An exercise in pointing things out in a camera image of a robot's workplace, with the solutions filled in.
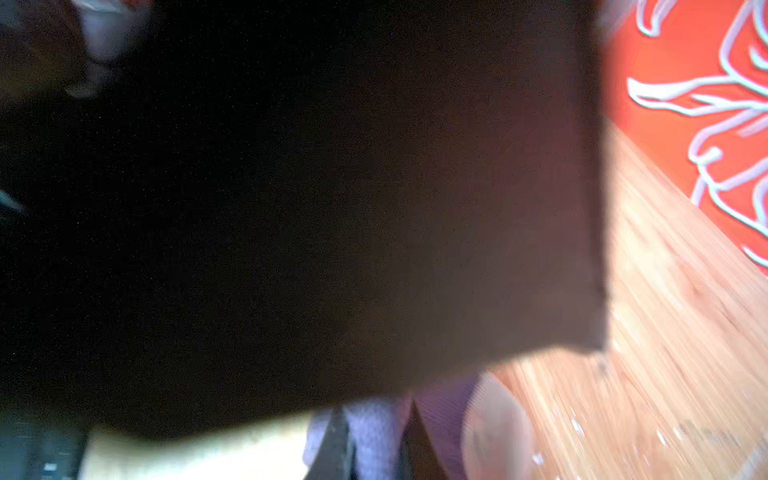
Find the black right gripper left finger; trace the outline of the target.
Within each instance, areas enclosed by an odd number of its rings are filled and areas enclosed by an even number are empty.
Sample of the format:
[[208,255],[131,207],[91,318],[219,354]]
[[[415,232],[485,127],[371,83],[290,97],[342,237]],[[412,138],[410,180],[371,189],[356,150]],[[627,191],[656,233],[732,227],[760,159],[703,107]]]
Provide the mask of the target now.
[[310,420],[305,445],[306,479],[352,480],[355,445],[341,408],[315,414]]

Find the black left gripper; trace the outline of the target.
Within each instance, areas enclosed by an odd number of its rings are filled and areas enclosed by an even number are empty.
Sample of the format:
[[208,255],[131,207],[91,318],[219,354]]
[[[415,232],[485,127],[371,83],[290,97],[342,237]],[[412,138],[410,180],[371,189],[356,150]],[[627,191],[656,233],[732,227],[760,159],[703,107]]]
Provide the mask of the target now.
[[1,5],[1,409],[151,438],[607,336],[594,1]]

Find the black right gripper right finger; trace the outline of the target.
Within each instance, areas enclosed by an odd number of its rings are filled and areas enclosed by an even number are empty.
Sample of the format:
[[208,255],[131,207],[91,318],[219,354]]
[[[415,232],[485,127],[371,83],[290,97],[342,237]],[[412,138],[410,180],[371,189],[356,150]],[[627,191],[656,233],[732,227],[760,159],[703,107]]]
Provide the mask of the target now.
[[448,479],[415,404],[411,405],[409,418],[402,437],[401,467],[402,479]]

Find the purple striped sock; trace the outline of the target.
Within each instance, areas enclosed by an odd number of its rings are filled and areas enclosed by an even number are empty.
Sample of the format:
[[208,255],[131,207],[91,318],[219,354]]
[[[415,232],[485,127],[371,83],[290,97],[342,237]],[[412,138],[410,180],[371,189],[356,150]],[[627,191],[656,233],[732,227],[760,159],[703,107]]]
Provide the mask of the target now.
[[531,422],[494,374],[316,412],[309,479],[528,479]]

